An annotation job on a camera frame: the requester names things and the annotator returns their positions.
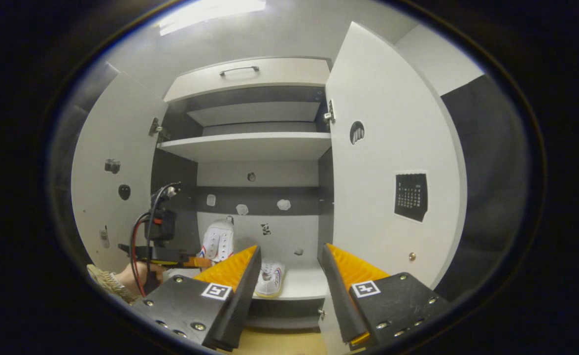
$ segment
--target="sneaker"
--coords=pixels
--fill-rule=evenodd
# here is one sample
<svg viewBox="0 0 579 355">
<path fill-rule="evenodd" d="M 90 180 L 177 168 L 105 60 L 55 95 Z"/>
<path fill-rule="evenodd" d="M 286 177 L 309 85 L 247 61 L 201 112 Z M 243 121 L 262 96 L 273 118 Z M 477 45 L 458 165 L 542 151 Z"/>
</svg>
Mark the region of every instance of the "sneaker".
<svg viewBox="0 0 579 355">
<path fill-rule="evenodd" d="M 276 297 L 280 294 L 280 284 L 285 273 L 285 265 L 278 261 L 263 261 L 254 293 L 260 297 Z"/>
<path fill-rule="evenodd" d="M 198 254 L 218 263 L 233 256 L 235 251 L 235 226 L 229 220 L 216 220 L 204 233 L 202 251 Z"/>
</svg>

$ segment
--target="white shelf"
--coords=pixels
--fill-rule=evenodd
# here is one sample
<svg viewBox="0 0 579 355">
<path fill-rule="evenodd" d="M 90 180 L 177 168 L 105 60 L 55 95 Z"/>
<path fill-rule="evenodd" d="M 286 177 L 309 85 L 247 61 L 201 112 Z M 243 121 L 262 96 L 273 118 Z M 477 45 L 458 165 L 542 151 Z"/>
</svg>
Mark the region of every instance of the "white shelf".
<svg viewBox="0 0 579 355">
<path fill-rule="evenodd" d="M 324 298 L 328 283 L 325 273 L 318 261 L 305 265 L 287 265 L 285 276 L 280 286 L 280 295 L 266 298 L 253 295 L 255 299 L 271 299 L 278 301 L 296 301 L 300 299 Z"/>
<path fill-rule="evenodd" d="M 194 162 L 318 160 L 331 147 L 330 133 L 261 132 L 196 137 L 158 148 Z"/>
</svg>

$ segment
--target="cabinet door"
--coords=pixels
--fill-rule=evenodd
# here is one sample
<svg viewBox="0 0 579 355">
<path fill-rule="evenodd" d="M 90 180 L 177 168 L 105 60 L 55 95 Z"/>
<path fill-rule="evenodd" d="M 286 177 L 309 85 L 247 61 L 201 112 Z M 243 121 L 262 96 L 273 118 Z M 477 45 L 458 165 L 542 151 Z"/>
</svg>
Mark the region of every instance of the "cabinet door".
<svg viewBox="0 0 579 355">
<path fill-rule="evenodd" d="M 120 272 L 129 263 L 118 243 L 129 244 L 134 220 L 149 209 L 157 139 L 149 130 L 154 117 L 162 121 L 166 109 L 162 99 L 121 72 L 98 98 L 79 135 L 70 182 L 72 207 L 88 255 L 104 270 Z M 120 162 L 117 173 L 105 171 L 107 159 Z M 119 195 L 122 185 L 129 187 L 127 200 Z"/>
<path fill-rule="evenodd" d="M 442 100 L 395 47 L 357 23 L 326 94 L 335 119 L 333 244 L 436 287 L 458 247 L 467 201 L 462 148 Z M 363 134 L 351 133 L 356 122 Z M 396 176 L 409 173 L 427 181 L 422 222 L 395 213 Z"/>
</svg>

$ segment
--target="wall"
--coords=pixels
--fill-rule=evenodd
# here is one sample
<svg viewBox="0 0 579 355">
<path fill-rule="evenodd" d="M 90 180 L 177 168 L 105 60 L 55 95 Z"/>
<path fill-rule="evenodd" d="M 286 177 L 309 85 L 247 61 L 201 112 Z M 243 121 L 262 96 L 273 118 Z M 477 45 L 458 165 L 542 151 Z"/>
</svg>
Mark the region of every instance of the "wall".
<svg viewBox="0 0 579 355">
<path fill-rule="evenodd" d="M 263 11 L 197 23 L 160 36 L 147 27 L 106 58 L 163 97 L 182 72 L 256 56 L 319 56 L 335 60 L 351 21 L 396 43 L 416 21 L 365 0 L 267 0 Z"/>
<path fill-rule="evenodd" d="M 447 94 L 484 74 L 460 49 L 423 25 L 414 27 L 395 47 L 427 78 L 438 95 Z"/>
</svg>

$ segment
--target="hand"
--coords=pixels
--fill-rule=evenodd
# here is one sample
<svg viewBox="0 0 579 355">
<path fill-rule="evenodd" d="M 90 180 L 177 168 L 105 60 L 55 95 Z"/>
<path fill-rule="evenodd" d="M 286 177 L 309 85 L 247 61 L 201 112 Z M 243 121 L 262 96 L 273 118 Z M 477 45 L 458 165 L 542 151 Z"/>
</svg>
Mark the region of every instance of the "hand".
<svg viewBox="0 0 579 355">
<path fill-rule="evenodd" d="M 154 263 L 150 264 L 149 268 L 151 271 L 156 272 L 156 278 L 160 283 L 163 283 L 163 272 L 165 272 L 165 268 Z M 140 281 L 140 285 L 145 286 L 145 283 L 147 282 L 147 263 L 137 261 L 136 269 L 138 269 L 138 280 Z M 114 278 L 118 280 L 121 285 L 125 286 L 125 288 L 127 288 L 131 293 L 140 296 L 140 289 L 138 289 L 136 280 L 134 280 L 134 272 L 132 272 L 131 263 L 127 264 L 125 270 L 120 274 L 114 275 Z"/>
</svg>

